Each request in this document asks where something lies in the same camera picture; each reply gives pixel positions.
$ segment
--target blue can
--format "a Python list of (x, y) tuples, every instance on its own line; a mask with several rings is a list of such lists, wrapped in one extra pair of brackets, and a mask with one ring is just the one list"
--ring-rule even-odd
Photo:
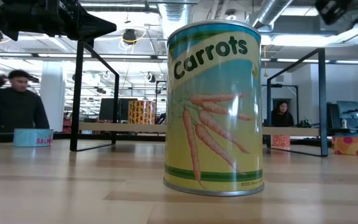
[(49, 147), (53, 141), (52, 129), (21, 129), (13, 134), (14, 147)]

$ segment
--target man's hand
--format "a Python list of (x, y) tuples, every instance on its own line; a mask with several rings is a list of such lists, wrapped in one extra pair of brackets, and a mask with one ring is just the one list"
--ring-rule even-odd
[(7, 82), (7, 76), (6, 75), (0, 75), (0, 81), (4, 82), (4, 84)]

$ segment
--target orange carrot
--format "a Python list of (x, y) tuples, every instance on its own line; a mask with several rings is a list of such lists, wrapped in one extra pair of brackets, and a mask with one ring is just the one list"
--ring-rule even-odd
[[(216, 114), (224, 114), (224, 115), (230, 115), (229, 109), (221, 106), (217, 103), (211, 102), (211, 101), (204, 101), (201, 106), (204, 108), (204, 110)], [(244, 115), (244, 114), (237, 114), (236, 115), (238, 119), (244, 120), (244, 121), (252, 121), (253, 119), (250, 116)]]
[(193, 131), (193, 120), (191, 118), (191, 113), (188, 109), (183, 110), (183, 123), (185, 124), (186, 133), (187, 133), (187, 141), (189, 142), (190, 146), (190, 154), (191, 154), (191, 161), (193, 162), (193, 172), (194, 176), (198, 183), (204, 188), (201, 184), (201, 171), (200, 171), (200, 163), (198, 161), (198, 150), (196, 144), (196, 138)]
[(196, 135), (206, 144), (212, 151), (221, 156), (234, 170), (237, 170), (236, 161), (224, 150), (201, 124), (196, 125)]
[(225, 139), (229, 140), (230, 142), (233, 142), (243, 153), (249, 153), (244, 149), (244, 147), (239, 143), (238, 138), (236, 138), (234, 135), (230, 133), (226, 128), (221, 126), (218, 121), (207, 111), (202, 110), (198, 117), (200, 118), (200, 121), (207, 127), (209, 127), (212, 131), (217, 133), (218, 135), (224, 137)]
[(190, 97), (190, 101), (191, 103), (193, 103), (194, 105), (200, 105), (202, 104), (204, 101), (211, 101), (214, 103), (219, 103), (219, 102), (223, 102), (223, 101), (233, 101), (234, 99), (236, 99), (236, 97), (244, 97), (245, 94), (227, 94), (227, 93), (221, 93), (221, 94), (216, 94), (216, 95), (204, 95), (204, 94), (196, 94)]

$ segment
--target dark jacket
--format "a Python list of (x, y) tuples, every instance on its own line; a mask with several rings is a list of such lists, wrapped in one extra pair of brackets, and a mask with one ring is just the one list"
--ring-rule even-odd
[(272, 125), (273, 127), (291, 127), (294, 126), (292, 114), (278, 114), (275, 110), (272, 111)]
[[(4, 82), (0, 78), (0, 87)], [(31, 91), (18, 92), (12, 88), (0, 88), (0, 128), (49, 128), (41, 97)]]

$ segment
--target man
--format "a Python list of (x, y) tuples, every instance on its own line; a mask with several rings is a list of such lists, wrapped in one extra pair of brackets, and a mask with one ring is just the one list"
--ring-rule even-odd
[(0, 88), (0, 130), (49, 128), (41, 97), (27, 90), (30, 75), (22, 70), (0, 75), (0, 87), (8, 80), (10, 88)]

